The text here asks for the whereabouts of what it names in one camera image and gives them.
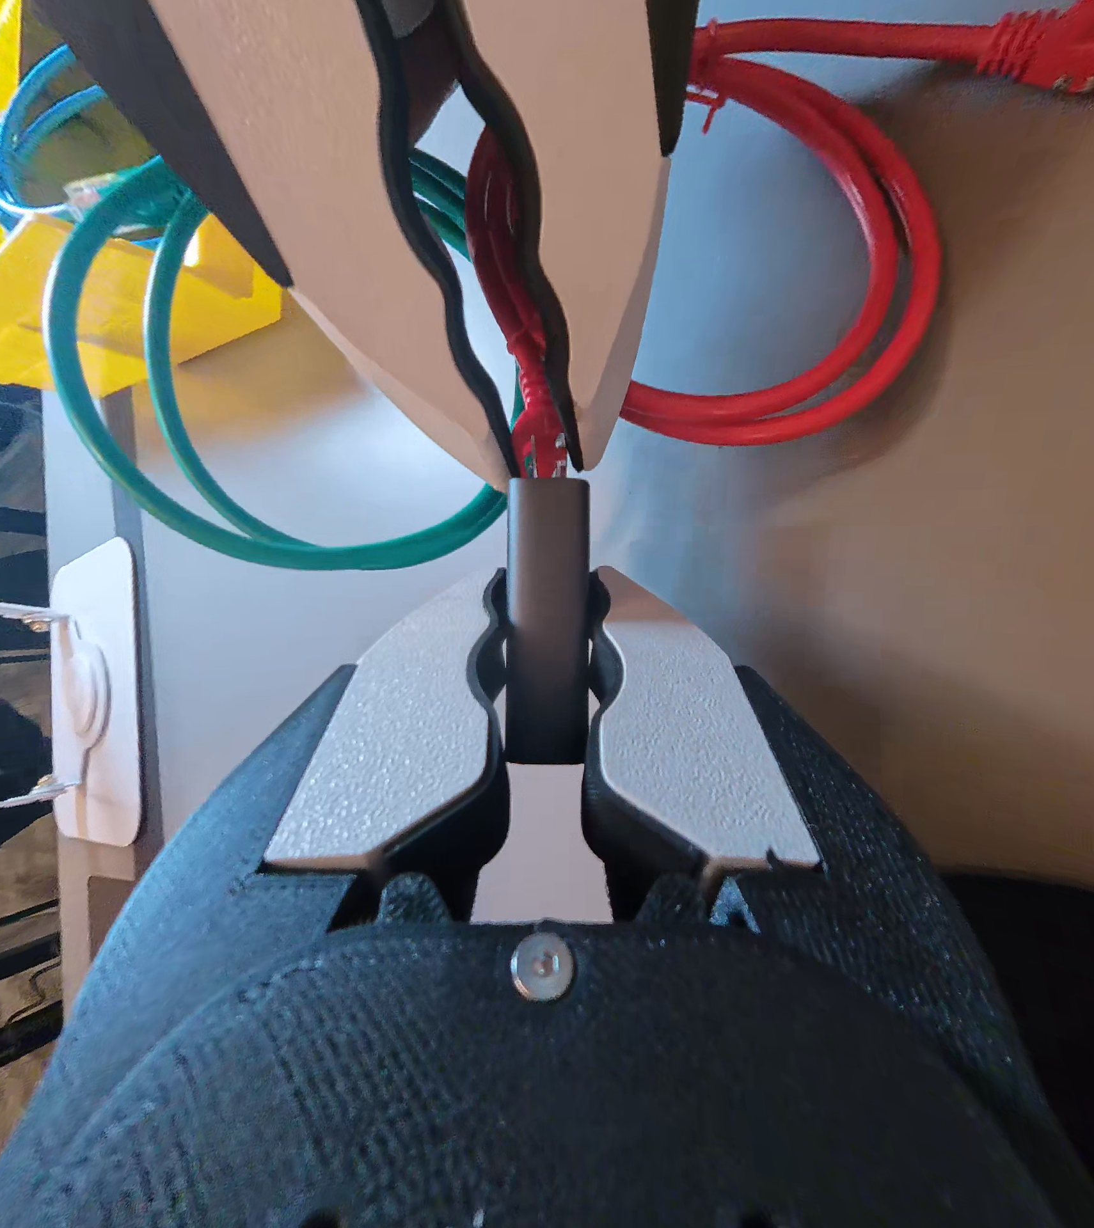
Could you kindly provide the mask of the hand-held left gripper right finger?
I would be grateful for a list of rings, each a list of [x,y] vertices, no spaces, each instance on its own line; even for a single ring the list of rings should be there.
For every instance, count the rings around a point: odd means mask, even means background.
[[[677,609],[611,566],[594,572],[599,710],[586,837],[650,877],[723,879],[822,856],[737,668]]]

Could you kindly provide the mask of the white document stand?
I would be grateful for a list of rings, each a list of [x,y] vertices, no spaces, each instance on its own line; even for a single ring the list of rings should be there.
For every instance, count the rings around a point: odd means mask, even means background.
[[[62,836],[128,848],[144,819],[136,561],[121,536],[64,564],[50,607],[0,621],[50,635],[52,770],[0,810],[50,801]]]

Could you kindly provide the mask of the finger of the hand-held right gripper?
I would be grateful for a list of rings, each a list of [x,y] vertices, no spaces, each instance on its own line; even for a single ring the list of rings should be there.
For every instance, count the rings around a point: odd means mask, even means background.
[[[387,170],[457,86],[441,3],[37,3],[165,165],[287,289],[359,376],[458,463],[508,481],[493,379],[460,277]]]
[[[641,343],[698,3],[449,3],[484,129],[465,231],[519,373],[519,465],[602,459]]]

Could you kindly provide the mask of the dark cloth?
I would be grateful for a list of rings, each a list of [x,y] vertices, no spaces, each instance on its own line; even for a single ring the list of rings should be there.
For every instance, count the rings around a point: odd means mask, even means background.
[[[968,873],[945,884],[989,957],[1051,1107],[1094,1181],[1094,892]]]

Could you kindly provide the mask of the dark grey ethernet adapter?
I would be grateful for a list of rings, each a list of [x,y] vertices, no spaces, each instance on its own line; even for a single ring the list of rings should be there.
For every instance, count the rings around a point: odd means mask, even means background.
[[[574,765],[588,738],[590,488],[580,479],[508,484],[506,752]]]

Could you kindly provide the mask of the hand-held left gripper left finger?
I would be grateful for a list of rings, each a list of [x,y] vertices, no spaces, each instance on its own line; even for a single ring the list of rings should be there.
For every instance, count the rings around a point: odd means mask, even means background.
[[[494,699],[506,572],[416,608],[355,665],[264,852],[281,871],[476,879],[510,829]]]

